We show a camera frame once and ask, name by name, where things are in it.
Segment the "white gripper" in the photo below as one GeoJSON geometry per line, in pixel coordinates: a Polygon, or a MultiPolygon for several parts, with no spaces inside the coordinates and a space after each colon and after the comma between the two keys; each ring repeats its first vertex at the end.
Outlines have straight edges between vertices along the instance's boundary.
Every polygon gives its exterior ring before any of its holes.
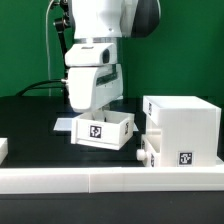
{"type": "Polygon", "coordinates": [[[67,85],[75,112],[95,111],[123,94],[121,65],[73,67],[69,70],[67,85]]]}

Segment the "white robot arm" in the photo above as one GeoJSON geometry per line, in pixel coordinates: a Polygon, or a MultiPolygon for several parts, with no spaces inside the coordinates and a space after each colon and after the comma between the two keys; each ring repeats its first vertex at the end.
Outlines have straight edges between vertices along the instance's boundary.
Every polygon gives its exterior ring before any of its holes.
{"type": "Polygon", "coordinates": [[[74,44],[65,54],[76,112],[95,111],[123,94],[119,39],[144,38],[159,25],[159,0],[69,0],[74,44]]]}

